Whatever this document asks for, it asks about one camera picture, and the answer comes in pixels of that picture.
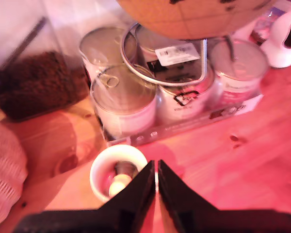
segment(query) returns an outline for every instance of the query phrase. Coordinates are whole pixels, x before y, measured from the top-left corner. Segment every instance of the metal rod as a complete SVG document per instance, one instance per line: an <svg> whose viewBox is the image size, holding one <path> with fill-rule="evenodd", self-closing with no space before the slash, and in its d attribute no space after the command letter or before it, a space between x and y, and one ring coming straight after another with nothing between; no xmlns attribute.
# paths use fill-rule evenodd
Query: metal rod
<svg viewBox="0 0 291 233"><path fill-rule="evenodd" d="M42 28L46 24L46 21L47 19L45 17L42 17L40 19L40 21L35 25L32 31L26 36L22 43L13 51L10 57L5 61L1 69L7 69L17 59L17 57L25 50L25 48L33 41L33 39L35 39L38 33L42 30Z"/></svg>

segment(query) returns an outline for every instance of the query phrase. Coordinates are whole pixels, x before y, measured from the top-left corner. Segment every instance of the wooden surface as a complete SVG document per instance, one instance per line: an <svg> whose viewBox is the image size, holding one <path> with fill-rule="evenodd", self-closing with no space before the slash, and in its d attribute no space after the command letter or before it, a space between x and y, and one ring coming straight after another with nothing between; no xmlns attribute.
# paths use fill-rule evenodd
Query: wooden surface
<svg viewBox="0 0 291 233"><path fill-rule="evenodd" d="M163 159L220 209L291 213L291 67L270 70L261 86L265 97L255 111L138 149L147 160ZM11 232L30 213L101 206L92 193L89 171L105 143L89 100L20 124L5 124L22 141L30 175L0 233ZM158 195L145 222L143 232L173 232Z"/></svg>

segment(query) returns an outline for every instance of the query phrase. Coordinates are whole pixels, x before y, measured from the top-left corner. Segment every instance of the white basket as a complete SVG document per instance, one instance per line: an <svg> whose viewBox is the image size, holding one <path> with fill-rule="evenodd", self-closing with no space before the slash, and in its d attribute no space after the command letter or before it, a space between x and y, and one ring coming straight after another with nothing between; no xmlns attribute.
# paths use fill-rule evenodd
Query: white basket
<svg viewBox="0 0 291 233"><path fill-rule="evenodd" d="M21 196L27 158L17 137L0 124L0 223Z"/></svg>

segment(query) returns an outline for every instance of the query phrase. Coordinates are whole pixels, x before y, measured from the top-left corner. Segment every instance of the white ceramic bowl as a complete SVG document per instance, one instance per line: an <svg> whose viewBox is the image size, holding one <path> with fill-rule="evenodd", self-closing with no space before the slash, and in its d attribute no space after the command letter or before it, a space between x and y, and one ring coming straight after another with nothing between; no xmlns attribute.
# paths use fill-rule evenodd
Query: white ceramic bowl
<svg viewBox="0 0 291 233"><path fill-rule="evenodd" d="M129 145L115 145L101 152L92 164L89 179L93 193L102 202L110 200L104 183L108 180L108 176L114 171L114 166L119 161L133 163L138 172L147 165L147 160L141 151Z"/></svg>

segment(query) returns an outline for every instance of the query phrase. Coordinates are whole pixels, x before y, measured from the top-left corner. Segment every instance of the white plastic device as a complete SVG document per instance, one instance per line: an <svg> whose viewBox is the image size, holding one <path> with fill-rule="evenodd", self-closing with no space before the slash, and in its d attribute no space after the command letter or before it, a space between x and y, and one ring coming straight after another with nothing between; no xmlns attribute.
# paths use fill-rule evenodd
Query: white plastic device
<svg viewBox="0 0 291 233"><path fill-rule="evenodd" d="M270 66L291 66L291 12L285 13L274 22L270 37L261 45L261 49L267 55Z"/></svg>

